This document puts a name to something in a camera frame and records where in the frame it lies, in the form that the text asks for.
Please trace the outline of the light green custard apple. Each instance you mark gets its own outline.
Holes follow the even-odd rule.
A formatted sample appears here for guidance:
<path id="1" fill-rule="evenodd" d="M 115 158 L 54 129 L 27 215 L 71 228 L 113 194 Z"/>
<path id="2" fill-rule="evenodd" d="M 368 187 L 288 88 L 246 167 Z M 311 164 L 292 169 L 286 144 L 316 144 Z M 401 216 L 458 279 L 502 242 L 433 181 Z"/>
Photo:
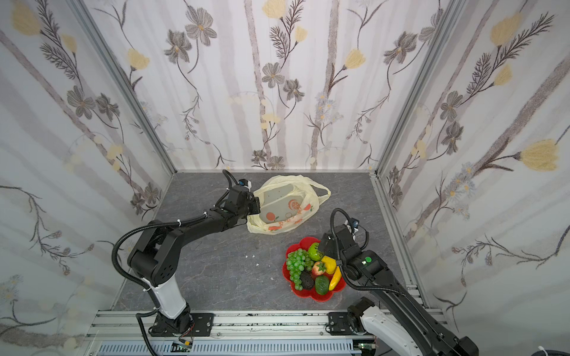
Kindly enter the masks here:
<path id="1" fill-rule="evenodd" d="M 313 243 L 307 250 L 310 259 L 314 262 L 321 261 L 324 254 L 319 251 L 320 243 Z"/>

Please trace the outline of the red green mango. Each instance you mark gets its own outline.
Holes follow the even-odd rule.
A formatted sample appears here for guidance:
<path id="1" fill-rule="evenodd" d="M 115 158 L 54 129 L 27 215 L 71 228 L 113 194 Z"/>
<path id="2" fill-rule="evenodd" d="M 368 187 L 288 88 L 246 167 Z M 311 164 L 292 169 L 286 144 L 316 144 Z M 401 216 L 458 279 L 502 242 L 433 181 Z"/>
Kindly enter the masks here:
<path id="1" fill-rule="evenodd" d="M 325 263 L 323 263 L 322 261 L 315 262 L 313 264 L 313 268 L 311 268 L 312 278 L 316 279 L 316 277 L 320 277 L 323 274 L 325 274 L 326 271 L 327 271 L 327 267 L 326 267 Z"/>

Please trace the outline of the yellow banana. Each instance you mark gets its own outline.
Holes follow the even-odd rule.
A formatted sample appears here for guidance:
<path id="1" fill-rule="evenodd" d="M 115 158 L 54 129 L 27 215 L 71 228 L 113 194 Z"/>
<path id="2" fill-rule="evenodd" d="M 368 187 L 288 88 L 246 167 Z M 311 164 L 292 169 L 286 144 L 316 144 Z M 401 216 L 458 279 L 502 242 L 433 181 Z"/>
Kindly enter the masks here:
<path id="1" fill-rule="evenodd" d="M 330 279 L 328 290 L 333 291 L 338 286 L 338 283 L 341 279 L 342 279 L 341 270 L 340 270 L 340 267 L 337 266 L 335 268 L 333 275 L 332 275 L 332 278 Z"/>

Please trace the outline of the dark green avocado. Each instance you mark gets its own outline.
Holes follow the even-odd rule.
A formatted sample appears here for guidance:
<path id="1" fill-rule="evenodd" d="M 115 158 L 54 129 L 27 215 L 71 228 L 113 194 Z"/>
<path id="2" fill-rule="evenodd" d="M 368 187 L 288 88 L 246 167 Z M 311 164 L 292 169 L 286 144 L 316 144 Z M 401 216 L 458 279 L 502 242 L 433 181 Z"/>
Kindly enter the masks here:
<path id="1" fill-rule="evenodd" d="M 326 275 L 320 275 L 314 280 L 314 289 L 317 295 L 326 295 L 329 292 L 330 280 Z"/>

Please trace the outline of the green grape bunch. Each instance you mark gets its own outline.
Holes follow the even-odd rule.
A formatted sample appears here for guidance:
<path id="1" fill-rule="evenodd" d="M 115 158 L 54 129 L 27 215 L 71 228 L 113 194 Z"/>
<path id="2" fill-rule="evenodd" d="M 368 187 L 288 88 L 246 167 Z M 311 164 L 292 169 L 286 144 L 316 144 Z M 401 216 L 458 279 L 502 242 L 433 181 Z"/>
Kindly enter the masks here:
<path id="1" fill-rule="evenodd" d="M 311 274 L 313 264 L 314 261 L 310 259 L 308 252 L 304 249 L 297 249 L 287 255 L 286 269 L 289 272 L 289 279 L 294 283 L 296 290 L 304 290 L 299 280 L 300 274 L 303 271 L 308 271 Z"/>

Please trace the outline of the yellow printed plastic bag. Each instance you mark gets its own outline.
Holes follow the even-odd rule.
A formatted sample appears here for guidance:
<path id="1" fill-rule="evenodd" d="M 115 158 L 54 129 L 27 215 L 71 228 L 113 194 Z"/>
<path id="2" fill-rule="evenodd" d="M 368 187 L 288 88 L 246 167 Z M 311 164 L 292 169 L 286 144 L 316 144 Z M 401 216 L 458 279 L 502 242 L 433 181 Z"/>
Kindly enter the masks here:
<path id="1" fill-rule="evenodd" d="M 329 200 L 331 191 L 306 176 L 278 175 L 268 179 L 254 195 L 260 200 L 261 210 L 248 216 L 248 231 L 276 235 L 307 222 Z"/>

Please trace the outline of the dark brown avocado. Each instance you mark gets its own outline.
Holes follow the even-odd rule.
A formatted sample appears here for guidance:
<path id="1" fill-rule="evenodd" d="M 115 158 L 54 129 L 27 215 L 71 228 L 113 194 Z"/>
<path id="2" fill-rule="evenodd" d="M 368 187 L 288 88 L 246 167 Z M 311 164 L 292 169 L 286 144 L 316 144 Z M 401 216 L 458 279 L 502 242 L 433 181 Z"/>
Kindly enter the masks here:
<path id="1" fill-rule="evenodd" d="M 303 271 L 300 274 L 299 280 L 301 281 L 301 287 L 304 290 L 311 290 L 315 286 L 315 282 L 313 280 L 312 275 L 308 271 Z"/>

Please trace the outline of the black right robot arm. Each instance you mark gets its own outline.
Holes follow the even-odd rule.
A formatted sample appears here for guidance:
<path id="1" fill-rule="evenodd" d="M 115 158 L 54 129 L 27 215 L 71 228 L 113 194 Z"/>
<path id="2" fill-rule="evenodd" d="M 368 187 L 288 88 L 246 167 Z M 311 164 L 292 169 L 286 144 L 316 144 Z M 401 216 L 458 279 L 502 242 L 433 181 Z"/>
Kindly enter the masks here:
<path id="1" fill-rule="evenodd" d="M 331 227 L 319 249 L 336 259 L 342 279 L 351 289 L 371 293 L 393 316 L 385 317 L 368 298 L 349 308 L 357 325 L 398 355 L 479 354 L 475 342 L 456 336 L 418 303 L 377 253 L 359 246 L 349 226 Z"/>

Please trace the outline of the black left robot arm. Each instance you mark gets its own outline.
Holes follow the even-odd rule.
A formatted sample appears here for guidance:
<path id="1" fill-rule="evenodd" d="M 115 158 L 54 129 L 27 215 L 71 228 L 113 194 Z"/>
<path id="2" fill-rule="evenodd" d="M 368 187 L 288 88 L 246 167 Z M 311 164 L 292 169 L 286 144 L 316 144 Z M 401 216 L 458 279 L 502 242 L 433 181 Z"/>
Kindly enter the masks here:
<path id="1" fill-rule="evenodd" d="M 128 258 L 134 281 L 154 303 L 152 337 L 182 337 L 194 329 L 194 319 L 181 295 L 175 273 L 183 248 L 202 237 L 229 230 L 238 221 L 261 211 L 251 182 L 240 179 L 227 188 L 221 201 L 199 217 L 184 221 L 155 221 L 139 229 L 141 236 Z"/>

